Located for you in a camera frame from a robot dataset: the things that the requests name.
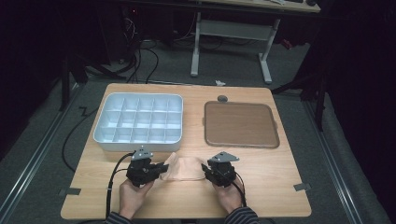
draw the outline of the dark background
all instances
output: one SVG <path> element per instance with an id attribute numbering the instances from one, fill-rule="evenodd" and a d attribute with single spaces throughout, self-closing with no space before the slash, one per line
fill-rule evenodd
<path id="1" fill-rule="evenodd" d="M 4 158 L 59 79 L 68 48 L 98 63 L 125 58 L 126 51 L 118 5 L 77 7 L 68 3 L 59 11 L 44 2 L 3 1 L 2 5 L 0 155 Z M 283 20 L 276 42 L 287 39 L 293 45 L 311 44 L 296 79 L 315 73 L 325 55 L 336 50 L 326 69 L 327 92 L 355 157 L 395 222 L 391 210 L 396 201 L 395 3 L 338 0 L 321 1 L 320 5 L 323 15 L 349 20 L 325 28 L 315 22 Z M 62 15 L 64 24 L 58 21 L 57 13 Z M 133 18 L 140 37 L 161 39 L 169 45 L 177 37 L 173 31 L 185 34 L 193 17 L 191 12 L 147 8 L 138 13 L 138 19 Z"/>

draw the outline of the gray carpet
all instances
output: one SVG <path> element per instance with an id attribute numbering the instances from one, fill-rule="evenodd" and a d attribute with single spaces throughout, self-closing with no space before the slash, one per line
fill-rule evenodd
<path id="1" fill-rule="evenodd" d="M 195 85 L 216 85 L 215 80 L 221 80 L 226 86 L 267 87 L 270 89 L 281 86 L 293 79 L 309 46 L 294 49 L 284 49 L 274 45 L 268 58 L 273 84 L 264 84 L 260 65 L 256 54 L 231 52 L 233 45 L 223 45 L 216 50 L 202 50 L 200 75 L 190 77 L 191 46 L 174 45 L 173 48 L 158 44 L 154 50 L 160 60 L 158 68 L 150 78 L 152 81 L 188 83 Z M 141 50 L 142 63 L 138 70 L 140 82 L 145 80 L 156 63 L 155 56 Z M 73 178 L 73 173 L 62 161 L 64 139 L 82 117 L 81 106 L 87 108 L 87 113 L 99 106 L 106 85 L 111 82 L 121 82 L 102 76 L 90 76 L 90 81 L 82 89 L 82 93 L 71 105 L 59 131 L 55 134 L 49 152 L 34 175 L 32 182 L 23 193 L 15 207 L 8 223 L 78 223 L 64 220 L 60 211 L 64 196 L 61 189 L 67 189 Z M 37 109 L 30 120 L 29 126 L 21 135 L 19 141 L 0 163 L 0 202 L 3 202 L 12 190 L 19 175 L 23 171 L 39 145 L 45 131 L 57 115 L 60 107 L 61 88 L 57 85 L 49 99 Z M 303 182 L 309 183 L 312 189 L 307 192 L 312 207 L 310 217 L 274 218 L 277 224 L 288 223 L 349 223 L 346 211 L 340 201 L 332 178 L 329 175 L 323 158 L 321 144 L 316 135 L 316 129 L 310 122 L 302 102 L 296 94 L 298 91 L 288 91 L 276 95 L 276 105 L 282 118 L 290 146 L 300 171 Z M 352 195 L 361 210 L 363 223 L 389 223 L 380 204 L 362 174 L 359 165 L 354 160 L 347 142 L 332 112 L 331 102 L 327 101 L 324 114 L 324 128 L 329 145 L 334 151 L 334 157 L 339 162 L 341 171 Z M 65 147 L 66 159 L 71 166 L 76 167 L 87 136 L 93 123 L 94 114 L 84 120 L 73 132 Z M 221 223 L 222 220 L 200 220 L 201 224 Z M 179 223 L 178 220 L 139 220 L 139 223 Z"/>

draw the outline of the striped sleeve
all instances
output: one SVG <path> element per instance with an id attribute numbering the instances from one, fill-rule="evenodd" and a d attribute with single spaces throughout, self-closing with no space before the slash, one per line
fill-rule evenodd
<path id="1" fill-rule="evenodd" d="M 257 214 L 249 207 L 240 207 L 225 218 L 225 224 L 260 224 Z"/>
<path id="2" fill-rule="evenodd" d="M 122 217 L 119 214 L 112 212 L 106 219 L 106 224 L 134 224 L 131 220 L 126 217 Z"/>

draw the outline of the white compartment tray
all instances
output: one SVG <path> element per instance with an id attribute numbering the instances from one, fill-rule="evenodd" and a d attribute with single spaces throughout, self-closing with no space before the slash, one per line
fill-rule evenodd
<path id="1" fill-rule="evenodd" d="M 109 151 L 177 151 L 183 99 L 177 94 L 114 92 L 107 96 L 93 139 Z"/>

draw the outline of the brown tray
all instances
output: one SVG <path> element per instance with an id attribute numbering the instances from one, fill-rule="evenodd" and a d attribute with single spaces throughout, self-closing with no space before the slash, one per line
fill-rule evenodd
<path id="1" fill-rule="evenodd" d="M 217 147 L 279 147 L 272 110 L 264 104 L 205 104 L 205 140 Z"/>

